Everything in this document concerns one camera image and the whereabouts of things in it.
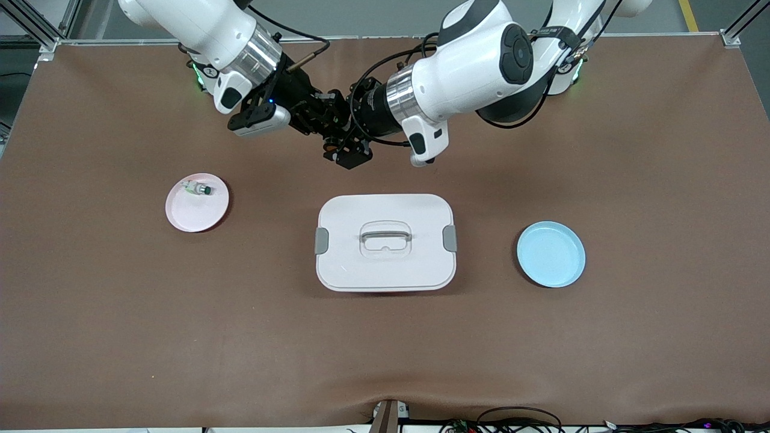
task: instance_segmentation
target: blue plate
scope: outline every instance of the blue plate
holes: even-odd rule
[[[519,237],[516,255],[529,278],[545,287],[569,286],[585,269],[580,238],[569,227],[553,221],[527,227]]]

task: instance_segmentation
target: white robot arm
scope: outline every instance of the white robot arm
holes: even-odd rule
[[[233,132],[290,124],[320,133],[324,156],[352,168],[371,159],[368,145],[375,137],[403,130],[412,164],[423,166],[449,145],[447,121],[455,114],[476,111],[492,124],[524,118],[539,108],[554,80],[550,93],[571,84],[567,72],[591,47],[603,10],[634,16],[651,0],[553,0],[546,25],[532,33],[514,22],[502,0],[467,0],[444,17],[435,54],[384,85],[370,79],[363,93],[353,91],[347,100],[337,90],[314,89],[279,38],[242,10],[248,2],[119,0],[131,20],[163,27],[193,61],[210,66],[207,85],[216,108],[228,114],[242,104],[228,125]]]

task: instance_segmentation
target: yellow floor line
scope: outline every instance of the yellow floor line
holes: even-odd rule
[[[695,22],[695,15],[692,14],[692,8],[690,7],[690,0],[679,0],[679,7],[681,8],[681,14],[685,16],[685,22],[687,23],[687,30],[690,32],[698,31],[698,23]]]

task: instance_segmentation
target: gray clip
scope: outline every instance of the gray clip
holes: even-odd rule
[[[329,231],[323,227],[316,229],[316,255],[319,256],[329,250]]]
[[[443,231],[444,235],[444,249],[450,253],[457,252],[457,231],[454,226],[446,226]]]

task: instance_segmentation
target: vial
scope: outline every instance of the vial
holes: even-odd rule
[[[211,186],[208,186],[205,183],[199,183],[195,180],[185,180],[182,182],[182,186],[184,187],[185,191],[197,196],[211,195]]]

